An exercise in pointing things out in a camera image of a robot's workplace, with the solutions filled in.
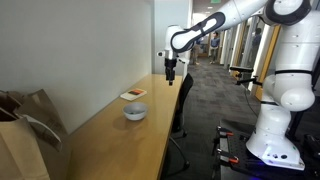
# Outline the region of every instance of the white bowl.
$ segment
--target white bowl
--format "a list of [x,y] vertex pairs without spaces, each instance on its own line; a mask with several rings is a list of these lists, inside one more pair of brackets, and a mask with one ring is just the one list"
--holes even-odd
[[147,115],[148,107],[142,102],[134,102],[126,105],[122,111],[127,119],[137,121],[143,119]]

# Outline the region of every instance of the paper bag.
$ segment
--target paper bag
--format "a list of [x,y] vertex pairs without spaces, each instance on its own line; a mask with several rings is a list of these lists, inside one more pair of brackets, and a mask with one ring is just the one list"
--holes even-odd
[[40,90],[19,102],[0,96],[0,179],[66,179],[71,150],[50,99]]

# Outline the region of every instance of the ceiling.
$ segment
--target ceiling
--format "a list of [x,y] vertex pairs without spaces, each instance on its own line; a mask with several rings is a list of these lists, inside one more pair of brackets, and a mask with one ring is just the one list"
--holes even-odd
[[211,0],[193,0],[193,13],[212,14],[216,12],[228,0],[221,0],[219,4],[211,3]]

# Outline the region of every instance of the office chair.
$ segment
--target office chair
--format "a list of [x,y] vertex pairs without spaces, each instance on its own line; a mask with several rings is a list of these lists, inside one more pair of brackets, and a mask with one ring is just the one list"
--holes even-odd
[[[183,130],[183,137],[187,136],[187,132],[185,131],[185,129],[183,128],[184,125],[184,117],[183,117],[183,104],[184,101],[191,89],[191,87],[193,86],[193,78],[191,77],[191,75],[188,73],[186,78],[184,79],[182,86],[180,88],[180,92],[179,92],[179,108],[176,110],[175,112],[175,117],[174,117],[174,121],[173,121],[173,131],[180,131]],[[183,166],[183,170],[188,169],[190,166],[189,161],[186,159],[185,155],[183,154],[180,146],[177,144],[177,142],[170,137],[170,141],[173,142],[173,144],[178,148],[181,156],[184,159],[184,166]]]
[[192,86],[193,86],[193,78],[188,73],[180,88],[179,107],[175,112],[173,125],[172,125],[173,133],[180,132],[181,130],[183,131],[182,137],[186,137],[188,134],[183,127],[184,125],[183,105]]

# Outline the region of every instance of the gray carpet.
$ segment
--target gray carpet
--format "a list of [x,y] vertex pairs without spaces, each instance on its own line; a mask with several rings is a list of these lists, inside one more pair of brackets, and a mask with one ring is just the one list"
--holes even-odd
[[[184,107],[184,127],[188,131],[188,136],[177,139],[176,142],[181,146],[191,165],[189,169],[181,171],[183,159],[170,142],[168,147],[170,157],[163,168],[164,171],[168,170],[167,175],[162,176],[165,180],[210,180],[215,163],[211,156],[212,139],[215,137],[215,128],[219,125],[219,121],[227,119],[255,124],[256,114],[260,110],[260,102],[255,97],[249,96],[244,87],[235,85],[235,78],[231,77],[223,66],[209,64],[209,59],[202,58],[200,65],[190,65],[188,71],[194,78],[194,86]],[[319,122],[316,120],[320,117],[319,109],[318,102],[313,110],[305,113],[297,134],[318,131]]]

